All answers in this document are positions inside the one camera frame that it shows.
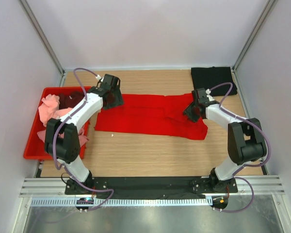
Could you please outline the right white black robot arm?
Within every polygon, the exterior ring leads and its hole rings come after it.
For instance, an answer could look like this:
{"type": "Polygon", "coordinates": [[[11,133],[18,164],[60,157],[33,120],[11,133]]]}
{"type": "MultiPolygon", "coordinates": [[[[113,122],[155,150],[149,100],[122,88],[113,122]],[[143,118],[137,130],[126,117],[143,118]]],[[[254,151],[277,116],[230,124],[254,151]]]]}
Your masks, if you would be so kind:
{"type": "Polygon", "coordinates": [[[243,118],[227,110],[210,95],[209,89],[193,90],[192,96],[193,101],[183,114],[194,123],[200,119],[211,120],[227,131],[228,156],[209,175],[210,190],[224,192],[234,175],[267,155],[265,135],[258,119],[243,118]]]}

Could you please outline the red t shirt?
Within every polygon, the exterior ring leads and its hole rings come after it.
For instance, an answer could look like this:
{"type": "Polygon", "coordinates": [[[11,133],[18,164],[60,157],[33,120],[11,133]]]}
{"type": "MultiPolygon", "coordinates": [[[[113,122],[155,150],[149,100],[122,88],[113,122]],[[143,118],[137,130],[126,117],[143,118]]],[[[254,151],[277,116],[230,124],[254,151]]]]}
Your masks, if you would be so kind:
{"type": "Polygon", "coordinates": [[[124,94],[124,104],[97,115],[96,131],[140,133],[204,140],[208,127],[199,119],[192,122],[183,111],[193,101],[191,94],[124,94]]]}

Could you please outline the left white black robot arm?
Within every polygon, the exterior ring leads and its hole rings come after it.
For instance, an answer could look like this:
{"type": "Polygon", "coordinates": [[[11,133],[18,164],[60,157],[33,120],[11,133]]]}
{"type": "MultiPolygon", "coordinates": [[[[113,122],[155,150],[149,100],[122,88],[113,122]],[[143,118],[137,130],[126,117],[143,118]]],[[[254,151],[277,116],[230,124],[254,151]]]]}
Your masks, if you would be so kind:
{"type": "Polygon", "coordinates": [[[85,123],[100,110],[108,110],[124,104],[118,77],[96,75],[97,85],[85,90],[83,99],[67,114],[47,122],[45,152],[53,157],[55,167],[64,168],[77,190],[82,194],[93,192],[93,176],[81,157],[79,131],[85,123]]]}

